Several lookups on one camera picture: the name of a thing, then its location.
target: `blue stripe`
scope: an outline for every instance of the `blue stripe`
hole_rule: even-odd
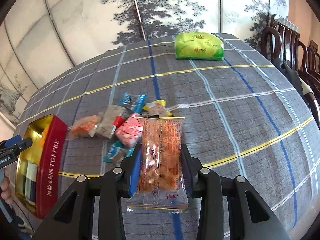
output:
[[[242,79],[242,81],[245,83],[245,85],[247,86],[247,88],[252,92],[252,93],[255,93],[254,90],[252,89],[252,87],[248,84],[248,82],[245,80],[245,78],[243,77],[243,75],[238,71],[236,70],[230,63],[228,60],[224,59],[225,62],[228,63],[229,66],[231,66],[231,68],[236,72],[238,73],[238,75],[240,76],[240,78]],[[268,113],[266,107],[264,106],[264,104],[262,103],[261,99],[259,98],[259,96],[255,96],[257,101],[259,102],[259,104],[261,105],[263,111],[265,112],[266,116],[268,117],[270,123],[272,124],[273,128],[276,130],[278,136],[281,136],[281,132],[279,130],[279,128],[276,126],[276,124],[273,122],[270,114]],[[290,164],[290,161],[289,161],[289,157],[288,157],[288,154],[287,154],[287,151],[285,150],[285,147],[284,147],[284,144],[283,144],[283,141],[280,140],[280,145],[281,145],[281,148],[282,148],[282,151],[283,151],[283,154],[284,154],[284,158],[287,162],[287,166],[288,166],[288,170],[289,170],[289,173],[290,173],[290,177],[291,177],[291,182],[292,182],[292,186],[293,186],[293,189],[296,188],[296,182],[294,180],[294,176],[293,176],[293,172],[292,172],[292,168],[291,168],[291,164]],[[297,221],[298,221],[298,208],[297,208],[297,195],[296,193],[293,194],[293,205],[294,205],[294,226],[297,224]]]
[[[180,223],[180,214],[172,214],[173,228],[174,228],[174,236],[176,240],[183,240],[182,229]]]
[[[153,60],[152,57],[152,48],[151,48],[151,43],[150,40],[148,40],[148,45],[149,45],[149,54],[151,56],[150,60],[151,60],[151,71],[152,74],[155,75],[156,74],[156,68],[155,68],[155,62]],[[155,89],[155,95],[156,95],[156,100],[160,100],[160,92],[159,92],[159,86],[158,86],[158,80],[157,77],[154,76],[152,77],[152,81],[153,81],[153,87]],[[183,240],[182,237],[182,229],[181,229],[181,223],[180,223],[180,214],[172,214],[172,222],[173,222],[173,229],[174,229],[174,235],[176,240]]]
[[[153,60],[153,57],[152,57],[153,55],[152,55],[152,48],[151,48],[150,40],[148,40],[148,45],[149,45],[149,54],[150,54],[150,60],[151,60],[151,72],[153,75],[155,75],[156,68],[155,68],[155,61]],[[156,100],[160,100],[160,92],[159,92],[157,77],[153,76],[152,81],[153,81],[153,87],[155,89]]]

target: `green snack bag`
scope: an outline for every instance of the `green snack bag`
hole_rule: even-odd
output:
[[[175,40],[176,59],[223,60],[223,42],[211,33],[180,33]]]

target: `plaid tablecloth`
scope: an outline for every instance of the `plaid tablecloth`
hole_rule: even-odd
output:
[[[80,64],[55,78],[28,102],[15,131],[23,135],[36,118],[56,114],[68,126],[104,112],[123,92],[163,99],[185,116],[183,143],[219,175],[245,176],[291,230],[318,192],[320,133],[304,101],[261,54],[231,34],[217,34],[224,61],[176,60],[174,37],[141,41]],[[104,174],[101,138],[65,142],[59,193],[79,174]],[[189,213],[126,212],[127,239],[196,239],[200,200]],[[95,208],[99,205],[96,199]],[[224,201],[225,238],[229,236]],[[98,235],[98,212],[93,234]]]

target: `transparent plastic wrapper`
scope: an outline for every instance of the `transparent plastic wrapper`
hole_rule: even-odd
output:
[[[128,211],[188,212],[180,153],[183,119],[144,118],[140,178],[137,191],[127,201]]]
[[[124,148],[120,141],[116,141],[114,143],[111,143],[110,141],[103,141],[103,161],[113,163],[116,167],[119,167],[125,157],[132,155],[133,150],[134,148]]]
[[[164,100],[156,100],[152,103],[147,103],[143,107],[144,110],[148,111],[148,114],[158,114],[161,116],[171,116],[172,114],[165,109]]]
[[[123,93],[122,98],[119,102],[120,106],[123,106],[134,113],[141,114],[141,110],[144,106],[144,101],[147,95],[131,95],[127,92]]]
[[[73,140],[83,137],[93,137],[100,122],[101,117],[98,115],[91,115],[76,120],[73,126],[71,126],[68,131],[67,140]]]
[[[98,125],[96,133],[110,139],[115,130],[124,122],[122,117],[125,108],[122,106],[109,105],[101,123]]]
[[[115,132],[119,141],[128,148],[133,148],[142,135],[143,124],[137,116],[137,113],[131,115]]]
[[[206,59],[222,61],[223,42],[211,33],[189,32],[176,36],[176,59]]]

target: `wall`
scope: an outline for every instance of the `wall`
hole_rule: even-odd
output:
[[[289,0],[137,0],[147,38],[231,33],[259,49]],[[0,26],[0,111],[17,124],[31,96],[74,65],[141,41],[133,0],[17,0]]]
[[[12,125],[2,113],[0,113],[0,142],[10,139],[15,129],[16,127]]]
[[[300,41],[309,46],[310,40],[320,46],[320,22],[306,0],[289,0],[288,20],[296,25],[300,32]],[[299,47],[299,58],[302,59],[302,49]]]

